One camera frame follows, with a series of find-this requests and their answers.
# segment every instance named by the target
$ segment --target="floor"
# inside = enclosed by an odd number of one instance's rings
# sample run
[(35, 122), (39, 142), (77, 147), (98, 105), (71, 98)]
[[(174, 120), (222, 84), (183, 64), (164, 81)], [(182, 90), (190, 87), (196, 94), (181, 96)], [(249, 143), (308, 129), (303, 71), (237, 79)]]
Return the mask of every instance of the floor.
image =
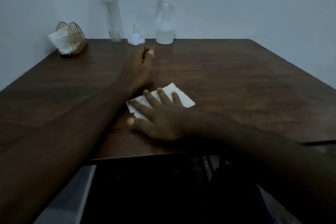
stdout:
[[(181, 223), (207, 223), (211, 214), (207, 207), (208, 186), (218, 166), (216, 155), (104, 161), (97, 165), (81, 223), (139, 219), (171, 223), (177, 218)], [(275, 223), (300, 223), (271, 195), (260, 190)]]

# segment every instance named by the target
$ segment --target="spray bottle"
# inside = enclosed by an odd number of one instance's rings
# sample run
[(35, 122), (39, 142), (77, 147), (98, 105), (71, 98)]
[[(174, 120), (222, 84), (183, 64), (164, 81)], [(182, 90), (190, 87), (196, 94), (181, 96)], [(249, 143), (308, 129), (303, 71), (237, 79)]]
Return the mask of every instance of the spray bottle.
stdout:
[(159, 44), (171, 44), (174, 41), (175, 28), (170, 18), (168, 0), (163, 0), (161, 21), (155, 28), (155, 39)]

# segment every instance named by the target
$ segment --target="forearm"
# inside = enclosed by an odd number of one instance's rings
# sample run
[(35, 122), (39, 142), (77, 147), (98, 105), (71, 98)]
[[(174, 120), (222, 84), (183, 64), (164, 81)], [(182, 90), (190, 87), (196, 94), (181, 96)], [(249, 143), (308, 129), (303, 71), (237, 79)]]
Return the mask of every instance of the forearm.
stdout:
[(216, 114), (193, 113), (190, 120), (194, 135), (222, 143), (233, 163), (299, 218), (335, 218), (333, 158)]
[(115, 113), (133, 92), (127, 88), (127, 83), (118, 81), (2, 154), (2, 220), (8, 223), (34, 221), (46, 202), (78, 170)]

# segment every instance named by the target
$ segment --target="gold wire napkin holder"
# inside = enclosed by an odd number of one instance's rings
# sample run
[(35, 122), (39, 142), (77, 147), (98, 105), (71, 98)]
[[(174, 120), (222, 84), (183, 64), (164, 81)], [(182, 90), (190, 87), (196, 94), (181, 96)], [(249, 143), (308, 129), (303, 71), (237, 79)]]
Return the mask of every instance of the gold wire napkin holder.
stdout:
[(83, 31), (75, 22), (70, 22), (68, 25), (66, 22), (61, 21), (57, 25), (56, 31), (59, 31), (61, 28), (64, 28), (66, 26), (68, 26), (68, 32), (73, 51), (70, 54), (61, 54), (61, 57), (76, 56), (84, 50), (88, 43), (86, 41)]

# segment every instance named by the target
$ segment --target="brown tabletop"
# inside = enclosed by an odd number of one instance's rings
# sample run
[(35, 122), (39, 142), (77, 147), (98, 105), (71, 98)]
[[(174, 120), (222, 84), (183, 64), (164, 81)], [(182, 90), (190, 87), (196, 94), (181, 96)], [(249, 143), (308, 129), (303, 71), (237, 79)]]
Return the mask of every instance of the brown tabletop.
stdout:
[[(136, 48), (124, 40), (90, 39), (78, 57), (53, 53), (0, 93), (0, 152), (110, 85)], [(248, 39), (176, 39), (155, 49), (147, 88), (175, 83), (194, 108), (283, 134), (298, 142), (334, 140), (336, 90)], [(125, 106), (92, 158), (183, 152), (127, 128)]]

